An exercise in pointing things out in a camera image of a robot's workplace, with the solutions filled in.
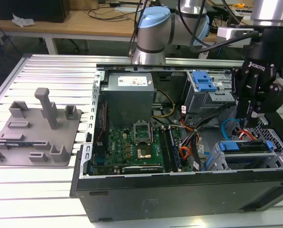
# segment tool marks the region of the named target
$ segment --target floor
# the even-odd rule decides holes
[[[45,42],[40,42],[38,38],[26,38],[26,37],[10,37],[13,39],[14,45],[21,51],[21,53],[33,53],[33,54],[48,54],[45,46]],[[17,62],[20,60],[21,55],[13,48],[9,40],[3,37],[4,46],[0,47],[0,85],[5,78],[9,75]],[[80,46],[80,53],[78,55],[96,55],[96,56],[126,56],[128,42],[114,41],[90,41],[90,49],[84,50],[84,41],[76,40]],[[67,39],[56,39],[56,45],[60,55],[77,55],[75,53],[74,45]],[[166,57],[179,57],[179,58],[197,58],[197,55],[193,54],[188,47],[181,47],[176,50],[174,54],[170,53],[171,47],[166,48]],[[218,50],[213,50],[209,53],[211,59],[233,59],[240,60],[241,50],[239,48],[222,48],[220,53]]]

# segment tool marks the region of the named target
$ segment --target black box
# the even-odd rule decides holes
[[[69,0],[0,0],[0,20],[24,19],[62,23],[69,14]]]

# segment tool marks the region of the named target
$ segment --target wooden table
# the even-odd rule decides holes
[[[112,9],[98,9],[96,13],[105,13]],[[51,55],[58,54],[54,38],[83,39],[86,41],[86,47],[88,47],[88,40],[130,40],[134,28],[132,20],[128,19],[120,22],[101,21],[89,17],[85,12],[71,10],[64,23],[35,21],[35,26],[21,28],[10,20],[0,20],[0,27],[9,36],[44,38]],[[98,17],[111,18],[119,15],[122,15],[122,13],[113,11],[104,15],[98,15]],[[134,13],[128,15],[128,17],[133,19]],[[214,42],[215,39],[216,35],[210,34],[205,41]]]

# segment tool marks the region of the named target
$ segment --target green circuit board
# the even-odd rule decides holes
[[[142,137],[148,136],[147,129],[139,129],[137,134]],[[176,144],[179,145],[182,139],[178,128],[173,129],[173,135]],[[140,156],[138,156],[140,145],[135,144],[133,128],[110,129],[105,165],[158,165],[163,167],[158,128],[153,128],[153,142],[148,147],[150,147],[151,151],[150,158],[140,158]]]

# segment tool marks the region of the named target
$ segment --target metal table surface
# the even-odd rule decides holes
[[[240,61],[205,60],[206,64],[239,66]],[[0,88],[0,130],[10,116],[13,101],[40,108],[34,98],[38,87],[50,90],[57,108],[76,104],[82,118],[67,167],[0,166],[0,227],[283,227],[283,202],[262,213],[90,223],[79,199],[69,197],[77,150],[84,140],[92,83],[97,63],[129,63],[127,57],[52,56],[24,57]],[[167,59],[168,64],[203,65],[198,59]]]

